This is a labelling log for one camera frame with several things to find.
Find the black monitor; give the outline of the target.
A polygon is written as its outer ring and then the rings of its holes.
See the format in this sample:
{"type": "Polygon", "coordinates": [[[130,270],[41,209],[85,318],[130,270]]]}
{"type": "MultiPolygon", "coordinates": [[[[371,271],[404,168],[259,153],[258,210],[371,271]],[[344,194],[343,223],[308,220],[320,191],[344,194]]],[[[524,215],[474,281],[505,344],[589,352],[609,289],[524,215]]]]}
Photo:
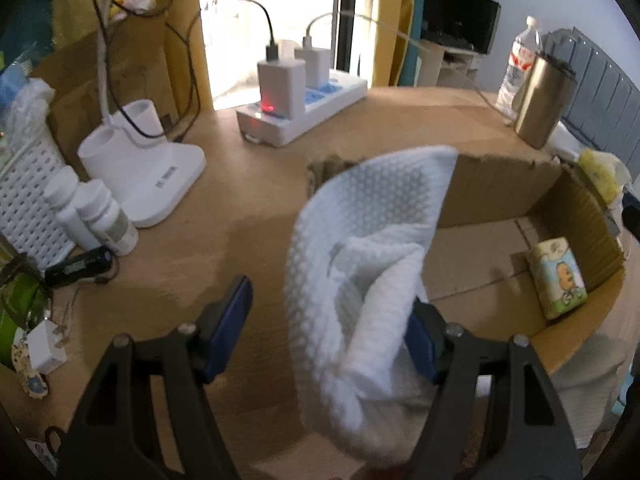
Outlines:
{"type": "Polygon", "coordinates": [[[424,0],[421,38],[486,55],[494,43],[500,12],[495,0],[424,0]]]}

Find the white pill bottle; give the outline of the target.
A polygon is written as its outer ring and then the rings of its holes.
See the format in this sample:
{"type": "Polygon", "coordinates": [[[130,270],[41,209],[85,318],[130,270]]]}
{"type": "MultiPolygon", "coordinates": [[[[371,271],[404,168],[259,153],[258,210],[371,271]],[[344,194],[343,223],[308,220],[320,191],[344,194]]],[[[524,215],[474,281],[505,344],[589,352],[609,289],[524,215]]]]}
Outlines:
{"type": "Polygon", "coordinates": [[[136,248],[138,230],[102,180],[80,186],[75,208],[87,228],[116,256],[129,255],[136,248]]]}
{"type": "Polygon", "coordinates": [[[66,235],[82,250],[88,252],[101,242],[81,220],[75,206],[82,182],[71,166],[64,166],[49,180],[43,198],[53,211],[56,221],[66,235]]]}

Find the white desk lamp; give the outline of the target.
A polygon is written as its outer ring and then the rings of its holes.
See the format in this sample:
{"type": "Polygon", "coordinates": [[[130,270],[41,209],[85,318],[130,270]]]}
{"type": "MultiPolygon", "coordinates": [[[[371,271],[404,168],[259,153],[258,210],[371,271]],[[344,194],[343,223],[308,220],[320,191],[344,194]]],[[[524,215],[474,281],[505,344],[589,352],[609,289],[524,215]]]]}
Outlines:
{"type": "Polygon", "coordinates": [[[96,5],[99,32],[96,72],[102,124],[79,145],[77,155],[91,179],[100,179],[138,228],[164,221],[206,166],[196,145],[169,141],[149,99],[117,105],[108,68],[108,14],[113,0],[96,5]]]}

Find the right yellow curtain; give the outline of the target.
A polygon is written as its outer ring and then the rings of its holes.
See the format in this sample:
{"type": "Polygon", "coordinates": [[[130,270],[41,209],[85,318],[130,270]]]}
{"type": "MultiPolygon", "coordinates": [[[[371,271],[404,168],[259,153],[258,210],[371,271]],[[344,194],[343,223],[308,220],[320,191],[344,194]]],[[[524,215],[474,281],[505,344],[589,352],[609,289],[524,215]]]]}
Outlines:
{"type": "Polygon", "coordinates": [[[371,13],[375,26],[371,84],[397,86],[408,48],[414,0],[373,0],[371,13]]]}

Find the white computer desk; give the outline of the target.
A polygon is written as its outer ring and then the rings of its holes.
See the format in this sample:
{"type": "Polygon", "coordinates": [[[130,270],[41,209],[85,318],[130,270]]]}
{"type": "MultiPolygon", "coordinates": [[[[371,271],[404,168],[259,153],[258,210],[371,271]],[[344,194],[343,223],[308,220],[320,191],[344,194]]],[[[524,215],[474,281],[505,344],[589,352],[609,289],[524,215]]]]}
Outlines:
{"type": "Polygon", "coordinates": [[[485,55],[422,39],[416,60],[416,87],[472,89],[485,55]]]}

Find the green paper cup package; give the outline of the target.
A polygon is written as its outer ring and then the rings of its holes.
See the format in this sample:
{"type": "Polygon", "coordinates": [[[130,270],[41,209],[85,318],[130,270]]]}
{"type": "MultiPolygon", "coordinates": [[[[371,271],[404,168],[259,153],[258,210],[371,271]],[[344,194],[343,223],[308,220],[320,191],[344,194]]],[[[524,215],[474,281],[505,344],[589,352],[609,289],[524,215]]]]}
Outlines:
{"type": "Polygon", "coordinates": [[[11,348],[18,330],[28,333],[44,318],[52,292],[26,252],[1,269],[1,364],[12,370],[11,348]]]}

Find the yellow tissue pack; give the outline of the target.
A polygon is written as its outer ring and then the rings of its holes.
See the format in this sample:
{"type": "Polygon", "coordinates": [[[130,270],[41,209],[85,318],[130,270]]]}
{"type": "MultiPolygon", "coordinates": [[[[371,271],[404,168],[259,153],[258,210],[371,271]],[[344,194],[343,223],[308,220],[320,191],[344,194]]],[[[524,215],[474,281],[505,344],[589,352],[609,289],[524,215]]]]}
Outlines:
{"type": "Polygon", "coordinates": [[[584,148],[578,157],[578,166],[589,178],[606,206],[611,206],[632,183],[626,165],[615,155],[584,148]]]}

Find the white perforated basket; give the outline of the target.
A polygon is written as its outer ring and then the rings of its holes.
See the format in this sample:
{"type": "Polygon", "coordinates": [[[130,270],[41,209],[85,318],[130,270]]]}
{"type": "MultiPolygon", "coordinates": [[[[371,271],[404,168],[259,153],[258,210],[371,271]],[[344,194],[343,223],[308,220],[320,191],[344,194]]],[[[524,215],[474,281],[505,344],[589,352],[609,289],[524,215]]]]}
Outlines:
{"type": "Polygon", "coordinates": [[[43,125],[1,170],[1,234],[17,252],[26,252],[41,272],[75,247],[43,197],[48,182],[64,166],[43,125]]]}

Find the white dotted cloth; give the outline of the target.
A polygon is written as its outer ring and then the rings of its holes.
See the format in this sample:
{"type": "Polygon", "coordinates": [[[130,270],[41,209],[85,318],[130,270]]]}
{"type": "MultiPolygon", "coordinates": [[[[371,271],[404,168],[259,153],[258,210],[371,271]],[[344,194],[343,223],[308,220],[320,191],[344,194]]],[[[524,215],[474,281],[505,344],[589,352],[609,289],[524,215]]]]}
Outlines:
{"type": "Polygon", "coordinates": [[[372,465],[408,460],[434,396],[405,333],[457,161],[447,145],[363,160],[295,222],[283,303],[300,416],[372,465]]]}

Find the clear water bottle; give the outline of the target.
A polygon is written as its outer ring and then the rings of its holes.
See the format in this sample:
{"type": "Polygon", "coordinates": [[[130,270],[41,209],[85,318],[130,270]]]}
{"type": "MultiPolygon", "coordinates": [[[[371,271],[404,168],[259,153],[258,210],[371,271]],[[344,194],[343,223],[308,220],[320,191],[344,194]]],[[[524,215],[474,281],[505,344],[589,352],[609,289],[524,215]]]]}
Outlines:
{"type": "Polygon", "coordinates": [[[502,83],[496,99],[496,107],[503,114],[507,124],[512,124],[516,118],[513,102],[518,90],[524,82],[525,76],[533,67],[537,52],[541,49],[539,21],[529,15],[526,18],[526,29],[513,40],[506,63],[502,83]]]}

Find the tissue packet with cartoon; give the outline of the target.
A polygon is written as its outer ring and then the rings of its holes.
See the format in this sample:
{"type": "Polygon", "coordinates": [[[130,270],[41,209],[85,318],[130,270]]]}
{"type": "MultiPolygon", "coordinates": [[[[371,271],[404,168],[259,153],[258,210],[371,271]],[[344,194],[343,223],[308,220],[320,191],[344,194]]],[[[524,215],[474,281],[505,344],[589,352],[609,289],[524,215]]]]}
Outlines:
{"type": "Polygon", "coordinates": [[[537,243],[527,254],[542,313],[556,320],[582,306],[588,298],[576,258],[565,237],[537,243]]]}

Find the right teal curtain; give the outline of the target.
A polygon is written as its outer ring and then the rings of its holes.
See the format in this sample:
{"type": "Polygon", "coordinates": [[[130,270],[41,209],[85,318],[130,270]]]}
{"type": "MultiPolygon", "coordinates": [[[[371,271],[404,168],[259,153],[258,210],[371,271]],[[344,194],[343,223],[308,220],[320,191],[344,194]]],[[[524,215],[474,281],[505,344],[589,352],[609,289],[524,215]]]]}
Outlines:
{"type": "MultiPolygon", "coordinates": [[[[408,35],[411,39],[419,41],[421,38],[423,22],[424,0],[413,0],[411,26],[408,35]]],[[[418,64],[419,49],[413,44],[408,44],[405,59],[399,75],[398,84],[401,87],[412,87],[416,79],[416,64],[418,64]]]]}

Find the grey padded headboard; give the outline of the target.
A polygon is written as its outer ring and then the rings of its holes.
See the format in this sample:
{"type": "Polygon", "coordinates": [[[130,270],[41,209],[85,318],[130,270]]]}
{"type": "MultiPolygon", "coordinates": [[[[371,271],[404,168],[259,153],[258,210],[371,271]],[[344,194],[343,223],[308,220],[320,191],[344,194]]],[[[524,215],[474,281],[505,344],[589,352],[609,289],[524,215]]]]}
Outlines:
{"type": "Polygon", "coordinates": [[[548,32],[544,52],[574,70],[577,89],[562,122],[583,144],[620,159],[639,175],[639,88],[577,28],[548,32]]]}

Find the small white plug adapter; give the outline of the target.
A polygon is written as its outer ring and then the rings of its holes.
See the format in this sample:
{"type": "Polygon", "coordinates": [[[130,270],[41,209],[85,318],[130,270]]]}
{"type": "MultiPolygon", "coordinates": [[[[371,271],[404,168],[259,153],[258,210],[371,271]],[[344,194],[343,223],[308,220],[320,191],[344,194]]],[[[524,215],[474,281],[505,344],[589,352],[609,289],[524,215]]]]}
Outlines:
{"type": "Polygon", "coordinates": [[[48,318],[27,334],[30,365],[36,372],[51,374],[67,362],[63,339],[62,328],[48,318]]]}

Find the brown cardboard box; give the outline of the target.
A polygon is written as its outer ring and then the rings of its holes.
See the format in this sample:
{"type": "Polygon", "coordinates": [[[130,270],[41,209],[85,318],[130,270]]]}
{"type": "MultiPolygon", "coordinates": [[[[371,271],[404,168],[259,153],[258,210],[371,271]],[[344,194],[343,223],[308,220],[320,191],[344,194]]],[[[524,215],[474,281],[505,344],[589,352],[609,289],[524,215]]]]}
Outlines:
{"type": "MultiPolygon", "coordinates": [[[[313,162],[309,198],[358,162],[313,162]]],[[[620,292],[623,257],[588,192],[565,170],[501,157],[458,154],[431,248],[426,295],[446,317],[482,336],[531,336],[550,372],[572,358],[602,323],[620,292]],[[565,237],[584,279],[587,301],[553,321],[542,313],[527,254],[565,237]]]]}

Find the steel travel tumbler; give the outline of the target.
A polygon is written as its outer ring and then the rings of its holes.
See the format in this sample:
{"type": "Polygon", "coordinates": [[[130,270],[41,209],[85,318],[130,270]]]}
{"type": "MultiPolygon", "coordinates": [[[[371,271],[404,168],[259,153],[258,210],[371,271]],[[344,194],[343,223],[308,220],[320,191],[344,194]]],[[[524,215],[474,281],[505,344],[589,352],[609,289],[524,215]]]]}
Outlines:
{"type": "Polygon", "coordinates": [[[577,88],[575,71],[554,56],[539,52],[514,99],[515,133],[541,150],[577,88]]]}

